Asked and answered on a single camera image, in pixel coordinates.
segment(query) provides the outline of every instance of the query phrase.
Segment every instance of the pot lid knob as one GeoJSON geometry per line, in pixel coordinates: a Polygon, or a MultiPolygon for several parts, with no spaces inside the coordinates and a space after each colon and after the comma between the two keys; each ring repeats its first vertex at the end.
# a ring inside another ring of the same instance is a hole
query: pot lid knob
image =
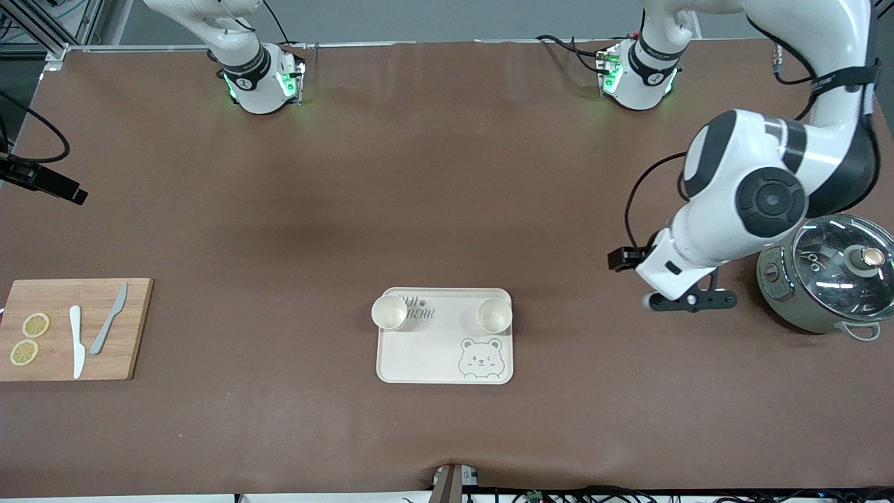
{"type": "Polygon", "coordinates": [[[878,248],[867,246],[860,251],[860,260],[866,267],[875,269],[885,264],[885,254],[878,248]]]}

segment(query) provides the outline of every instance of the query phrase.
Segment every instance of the paper cup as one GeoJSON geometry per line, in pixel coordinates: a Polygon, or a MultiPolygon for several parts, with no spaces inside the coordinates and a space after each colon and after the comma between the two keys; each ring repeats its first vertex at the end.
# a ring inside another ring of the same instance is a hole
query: paper cup
{"type": "Polygon", "coordinates": [[[512,324],[512,308],[503,299],[487,299],[478,306],[477,317],[485,332],[499,334],[512,324]]]}
{"type": "Polygon", "coordinates": [[[407,303],[397,295],[382,295],[373,303],[373,322],[385,330],[395,330],[407,319],[407,303]]]}

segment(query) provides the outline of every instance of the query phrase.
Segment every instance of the wooden cutting board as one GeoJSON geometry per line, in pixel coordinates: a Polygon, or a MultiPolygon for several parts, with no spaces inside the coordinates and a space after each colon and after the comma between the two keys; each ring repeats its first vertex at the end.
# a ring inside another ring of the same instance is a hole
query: wooden cutting board
{"type": "Polygon", "coordinates": [[[84,370],[78,380],[130,379],[143,334],[152,280],[144,277],[103,279],[24,279],[13,282],[0,323],[0,381],[75,380],[72,323],[69,308],[81,308],[80,341],[87,347],[84,370]],[[115,316],[103,350],[90,354],[93,339],[105,323],[127,282],[124,309],[115,316]],[[39,345],[31,363],[17,367],[10,359],[16,343],[25,339],[21,325],[31,314],[50,318],[49,330],[33,339],[39,345]]]}

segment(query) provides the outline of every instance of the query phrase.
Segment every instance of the plastic knife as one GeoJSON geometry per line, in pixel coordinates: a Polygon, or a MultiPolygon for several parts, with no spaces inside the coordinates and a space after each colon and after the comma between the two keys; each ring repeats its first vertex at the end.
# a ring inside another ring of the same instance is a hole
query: plastic knife
{"type": "Polygon", "coordinates": [[[117,316],[118,313],[122,311],[122,309],[124,309],[125,299],[127,299],[126,281],[122,283],[121,290],[118,291],[118,298],[114,300],[114,304],[112,304],[112,310],[109,311],[108,317],[105,318],[105,323],[103,323],[103,327],[99,330],[97,338],[93,339],[93,345],[90,347],[90,354],[99,354],[99,352],[103,350],[105,337],[109,335],[109,329],[112,327],[112,320],[114,320],[114,317],[117,316]]]}
{"type": "Polygon", "coordinates": [[[87,348],[80,343],[80,306],[73,305],[68,310],[68,317],[72,319],[72,342],[74,344],[74,378],[80,379],[80,373],[84,370],[84,357],[87,356],[87,348]]]}

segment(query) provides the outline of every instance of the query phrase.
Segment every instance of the gray knife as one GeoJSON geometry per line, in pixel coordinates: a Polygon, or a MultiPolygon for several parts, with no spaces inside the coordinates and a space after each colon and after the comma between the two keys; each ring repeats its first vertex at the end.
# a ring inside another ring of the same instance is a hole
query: gray knife
{"type": "Polygon", "coordinates": [[[103,327],[99,330],[97,338],[93,340],[93,345],[90,347],[90,354],[99,354],[99,352],[103,350],[105,337],[109,335],[109,329],[112,327],[112,320],[114,320],[114,317],[117,316],[118,313],[122,311],[122,309],[124,309],[125,299],[127,299],[126,281],[122,283],[121,290],[118,292],[118,298],[114,300],[114,304],[112,304],[112,310],[109,311],[108,318],[105,319],[105,323],[103,323],[103,327]]]}

